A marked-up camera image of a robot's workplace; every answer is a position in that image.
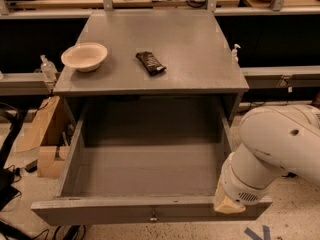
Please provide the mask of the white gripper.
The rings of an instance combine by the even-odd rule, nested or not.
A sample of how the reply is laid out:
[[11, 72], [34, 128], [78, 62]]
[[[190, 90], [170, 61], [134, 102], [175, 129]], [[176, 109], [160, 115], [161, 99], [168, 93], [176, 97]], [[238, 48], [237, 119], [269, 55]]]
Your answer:
[[223, 163], [214, 195], [214, 210], [223, 214], [242, 213], [246, 205], [259, 203], [268, 193], [268, 187], [259, 189], [240, 179], [232, 166], [235, 155], [232, 152]]

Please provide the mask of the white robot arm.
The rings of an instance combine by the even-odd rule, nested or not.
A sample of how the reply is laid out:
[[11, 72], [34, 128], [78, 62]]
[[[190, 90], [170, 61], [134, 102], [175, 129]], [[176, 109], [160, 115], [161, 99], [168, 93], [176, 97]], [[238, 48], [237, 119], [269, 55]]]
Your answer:
[[319, 110], [310, 105], [266, 106], [246, 113], [240, 145], [222, 165], [214, 210], [241, 213], [290, 172], [320, 184]]

